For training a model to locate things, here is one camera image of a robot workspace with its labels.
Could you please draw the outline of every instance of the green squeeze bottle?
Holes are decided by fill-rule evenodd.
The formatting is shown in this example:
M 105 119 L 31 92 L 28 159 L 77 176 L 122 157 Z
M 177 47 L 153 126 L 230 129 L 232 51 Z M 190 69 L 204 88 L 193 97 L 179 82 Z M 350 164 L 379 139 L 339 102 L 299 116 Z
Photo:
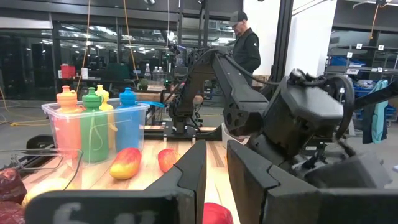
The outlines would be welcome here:
M 83 96 L 86 108 L 80 118 L 81 150 L 85 162 L 101 162 L 109 156 L 108 115 L 100 110 L 102 97 L 90 87 Z

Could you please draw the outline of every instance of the squeeze bottle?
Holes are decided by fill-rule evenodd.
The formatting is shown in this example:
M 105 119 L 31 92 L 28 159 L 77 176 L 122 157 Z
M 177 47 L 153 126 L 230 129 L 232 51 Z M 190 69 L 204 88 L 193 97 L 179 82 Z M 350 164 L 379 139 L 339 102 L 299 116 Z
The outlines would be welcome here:
M 97 85 L 97 91 L 95 91 L 95 94 L 102 97 L 102 105 L 99 106 L 99 109 L 101 111 L 113 110 L 113 106 L 108 104 L 109 93 L 106 90 L 104 90 L 103 85 Z M 115 150 L 114 135 L 116 131 L 118 131 L 118 129 L 114 125 L 114 114 L 108 113 L 108 137 L 109 137 L 109 149 L 111 151 Z
M 57 109 L 60 114 L 78 114 L 83 111 L 83 108 L 77 105 L 76 92 L 70 91 L 69 86 L 63 86 L 62 93 L 57 94 L 57 103 L 60 105 L 60 108 Z M 76 153 L 73 152 L 73 156 L 77 156 L 77 151 L 81 148 L 79 118 L 72 116 L 55 118 L 54 127 L 57 147 L 76 150 Z
M 100 111 L 102 97 L 95 94 L 95 88 L 89 87 L 83 96 L 86 110 L 80 118 L 81 150 L 85 162 L 101 162 L 108 158 L 108 116 Z
M 130 88 L 126 88 L 124 93 L 120 94 L 121 106 L 116 110 L 122 110 L 115 113 L 116 127 L 116 151 L 119 152 L 127 147 L 135 147 L 142 150 L 143 147 L 143 129 L 144 122 L 141 121 L 141 113 L 145 110 L 123 111 L 123 108 L 132 108 L 136 104 L 136 94 Z

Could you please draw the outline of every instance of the orange squeeze bottle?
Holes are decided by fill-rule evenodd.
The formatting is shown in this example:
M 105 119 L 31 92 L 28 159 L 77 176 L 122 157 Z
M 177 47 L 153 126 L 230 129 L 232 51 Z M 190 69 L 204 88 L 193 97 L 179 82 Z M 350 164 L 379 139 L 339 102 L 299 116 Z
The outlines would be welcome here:
M 76 150 L 72 157 L 77 157 L 77 151 L 81 149 L 80 142 L 80 118 L 69 116 L 83 111 L 77 105 L 77 94 L 74 90 L 70 91 L 69 86 L 63 86 L 62 93 L 57 94 L 57 103 L 60 108 L 57 113 L 61 115 L 54 119 L 55 137 L 59 149 Z

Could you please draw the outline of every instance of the black jacket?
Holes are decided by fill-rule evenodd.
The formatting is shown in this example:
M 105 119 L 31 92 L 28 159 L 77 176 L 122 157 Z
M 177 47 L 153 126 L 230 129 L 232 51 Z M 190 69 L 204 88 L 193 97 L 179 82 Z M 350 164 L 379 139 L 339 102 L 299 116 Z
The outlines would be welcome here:
M 251 28 L 240 36 L 235 43 L 233 58 L 236 63 L 242 66 L 251 74 L 260 66 L 259 38 Z M 251 85 L 252 80 L 245 77 Z

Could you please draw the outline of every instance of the blue squeeze bottle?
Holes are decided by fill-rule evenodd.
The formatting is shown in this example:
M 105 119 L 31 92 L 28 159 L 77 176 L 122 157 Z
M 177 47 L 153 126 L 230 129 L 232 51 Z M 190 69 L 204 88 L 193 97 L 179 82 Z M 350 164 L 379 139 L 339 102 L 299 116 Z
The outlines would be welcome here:
M 118 106 L 116 110 L 132 108 L 136 105 L 136 94 L 128 87 L 119 97 L 121 106 Z M 142 150 L 143 136 L 140 130 L 144 129 L 145 124 L 141 124 L 141 113 L 145 113 L 145 110 L 115 111 L 115 125 L 118 129 L 116 132 L 116 152 L 127 147 Z

